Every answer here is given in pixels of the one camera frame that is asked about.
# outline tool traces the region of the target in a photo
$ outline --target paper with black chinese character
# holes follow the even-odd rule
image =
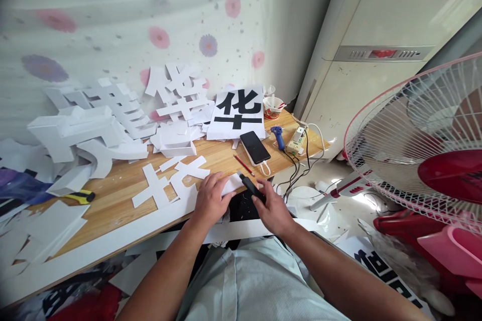
[[[261,139],[265,136],[263,88],[256,86],[219,93],[206,139],[235,139],[249,131],[254,131]]]

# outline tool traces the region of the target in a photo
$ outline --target smartphone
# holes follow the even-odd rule
[[[243,144],[246,153],[250,157],[252,165],[257,166],[263,161],[267,161],[271,158],[271,155],[254,131],[241,134],[239,137],[241,138],[241,143]]]

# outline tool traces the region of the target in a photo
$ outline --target power strip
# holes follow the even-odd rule
[[[292,155],[297,155],[301,150],[301,145],[305,140],[305,128],[298,127],[296,132],[291,137],[291,140],[286,145],[286,150]]]

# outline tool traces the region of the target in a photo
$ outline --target light green shirt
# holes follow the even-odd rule
[[[211,249],[177,320],[348,320],[312,291],[293,255],[272,237]]]

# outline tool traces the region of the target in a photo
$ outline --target white wall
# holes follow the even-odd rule
[[[150,113],[159,100],[142,96],[145,87],[140,72],[168,62],[199,64],[209,79],[209,96],[227,83],[238,87],[262,83],[275,85],[277,95],[286,102],[294,99],[329,0],[239,0],[232,17],[225,3],[2,0],[0,138],[34,141],[25,130],[26,124],[38,115],[55,113],[41,91],[43,87],[82,86],[104,76],[136,90],[143,109]],[[60,9],[62,13],[39,13],[41,9]],[[169,46],[164,42],[159,48],[151,42],[151,27],[167,32]],[[212,57],[200,51],[200,39],[205,35],[217,41]],[[254,67],[257,52],[262,52],[265,60]],[[58,66],[50,62],[36,69],[39,64],[35,60],[41,58],[30,55],[47,57]]]

